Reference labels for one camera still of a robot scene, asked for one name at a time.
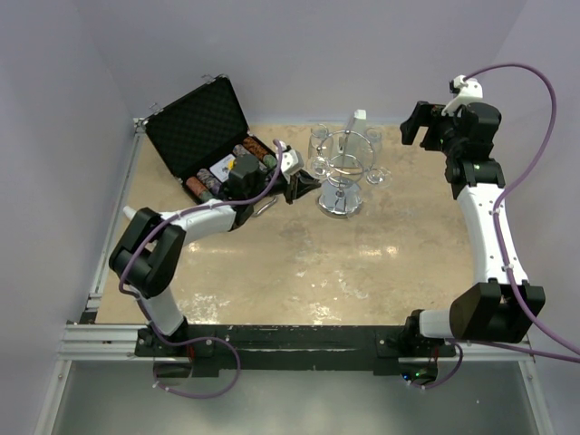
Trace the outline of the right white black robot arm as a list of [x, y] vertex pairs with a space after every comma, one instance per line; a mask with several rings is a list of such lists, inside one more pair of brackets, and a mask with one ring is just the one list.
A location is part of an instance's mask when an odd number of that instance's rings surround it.
[[475, 342], [521, 342], [546, 302], [542, 287], [531, 285], [518, 260], [507, 224], [505, 178], [491, 158], [501, 123], [498, 109], [482, 102], [459, 106], [451, 115], [440, 104], [418, 101], [400, 126], [401, 141], [411, 145], [426, 128], [421, 147], [446, 158], [445, 178], [466, 222], [474, 260], [474, 284], [447, 310], [416, 310], [408, 319], [413, 328], [403, 337], [416, 356], [431, 350], [436, 339]]

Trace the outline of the clear wine glass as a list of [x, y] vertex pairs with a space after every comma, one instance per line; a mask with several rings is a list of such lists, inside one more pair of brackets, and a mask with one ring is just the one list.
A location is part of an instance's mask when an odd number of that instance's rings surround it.
[[367, 170], [365, 179], [370, 186], [386, 189], [392, 183], [392, 173], [385, 167], [372, 167]]
[[324, 156], [313, 156], [309, 158], [306, 169], [314, 179], [318, 180], [327, 179], [332, 172], [330, 160]]

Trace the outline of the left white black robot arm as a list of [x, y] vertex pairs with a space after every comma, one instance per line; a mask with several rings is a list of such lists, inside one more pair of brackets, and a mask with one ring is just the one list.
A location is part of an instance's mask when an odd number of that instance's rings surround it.
[[130, 212], [130, 222], [109, 258], [109, 268], [120, 280], [120, 291], [133, 296], [157, 335], [156, 345], [167, 355], [182, 353], [188, 344], [186, 317], [169, 285], [182, 248], [201, 238], [243, 226], [254, 205], [281, 195], [286, 203], [319, 189], [321, 183], [303, 170], [295, 150], [282, 152], [275, 166], [260, 169], [256, 157], [232, 160], [217, 197], [192, 208], [158, 213], [150, 208]]

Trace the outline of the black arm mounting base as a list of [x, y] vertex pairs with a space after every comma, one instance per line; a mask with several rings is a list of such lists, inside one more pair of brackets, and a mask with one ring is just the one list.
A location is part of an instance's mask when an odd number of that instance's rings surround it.
[[355, 371], [400, 373], [400, 358], [454, 357], [441, 339], [420, 338], [393, 325], [225, 325], [192, 324], [165, 344], [151, 327], [139, 329], [138, 357], [185, 359], [197, 376], [215, 377], [235, 370]]

